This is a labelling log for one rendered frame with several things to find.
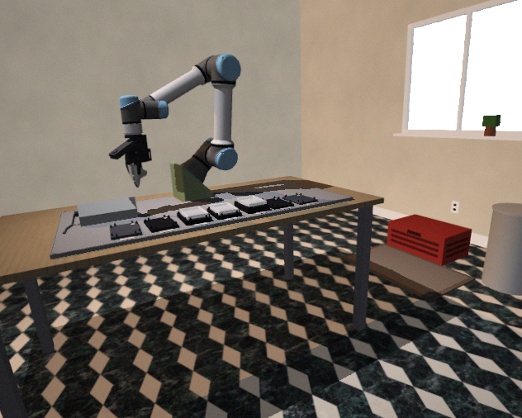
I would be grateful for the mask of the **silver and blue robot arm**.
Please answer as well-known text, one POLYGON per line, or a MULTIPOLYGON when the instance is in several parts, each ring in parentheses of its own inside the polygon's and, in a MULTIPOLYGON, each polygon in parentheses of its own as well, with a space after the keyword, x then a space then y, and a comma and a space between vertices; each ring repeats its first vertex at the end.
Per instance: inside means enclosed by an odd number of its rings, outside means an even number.
POLYGON ((124 134, 141 135, 142 124, 138 124, 141 120, 167 118, 169 103, 198 85, 211 82, 215 89, 214 140, 206 139, 181 165, 202 183, 212 166, 220 170, 232 169, 238 160, 231 140, 232 91, 240 72, 240 62, 233 55, 212 55, 144 99, 120 97, 124 134))

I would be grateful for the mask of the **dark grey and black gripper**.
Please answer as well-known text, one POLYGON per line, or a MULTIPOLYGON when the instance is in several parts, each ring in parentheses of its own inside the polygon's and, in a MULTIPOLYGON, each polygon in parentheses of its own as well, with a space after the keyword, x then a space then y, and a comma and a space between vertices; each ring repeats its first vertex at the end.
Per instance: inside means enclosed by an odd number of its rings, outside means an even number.
POLYGON ((147 175, 147 171, 142 168, 142 163, 152 160, 151 151, 148 149, 146 135, 125 135, 125 138, 135 140, 138 144, 125 154, 127 171, 138 188, 140 186, 140 179, 147 175))

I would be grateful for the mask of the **white operator panel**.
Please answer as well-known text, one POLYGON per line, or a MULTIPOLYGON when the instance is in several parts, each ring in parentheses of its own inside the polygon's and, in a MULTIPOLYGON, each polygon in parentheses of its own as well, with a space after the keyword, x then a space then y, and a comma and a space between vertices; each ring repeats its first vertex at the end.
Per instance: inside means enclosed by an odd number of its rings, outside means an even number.
POLYGON ((120 198, 102 202, 90 202, 77 205, 78 210, 74 212, 74 218, 79 217, 81 226, 89 226, 110 221, 119 221, 138 217, 135 197, 120 198))

